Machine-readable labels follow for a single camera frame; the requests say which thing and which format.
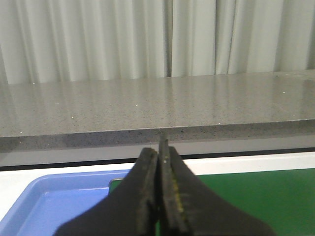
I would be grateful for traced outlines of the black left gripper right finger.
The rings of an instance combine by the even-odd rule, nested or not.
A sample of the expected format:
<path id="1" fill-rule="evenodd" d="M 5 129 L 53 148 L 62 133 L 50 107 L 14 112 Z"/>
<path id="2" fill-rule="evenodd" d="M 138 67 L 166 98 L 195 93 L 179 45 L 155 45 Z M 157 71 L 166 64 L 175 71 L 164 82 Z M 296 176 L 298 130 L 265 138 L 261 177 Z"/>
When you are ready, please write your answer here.
<path id="1" fill-rule="evenodd" d="M 273 229 L 207 187 L 168 139 L 159 142 L 162 236 L 271 236 Z"/>

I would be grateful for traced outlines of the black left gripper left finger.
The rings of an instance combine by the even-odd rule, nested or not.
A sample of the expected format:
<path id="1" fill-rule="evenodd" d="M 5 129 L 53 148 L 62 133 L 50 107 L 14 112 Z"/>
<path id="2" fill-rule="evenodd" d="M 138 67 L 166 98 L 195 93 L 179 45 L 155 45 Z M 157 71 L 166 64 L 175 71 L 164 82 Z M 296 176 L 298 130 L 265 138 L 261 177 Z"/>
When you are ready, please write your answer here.
<path id="1" fill-rule="evenodd" d="M 153 236 L 158 153 L 143 148 L 122 182 L 103 200 L 58 227 L 57 236 Z"/>

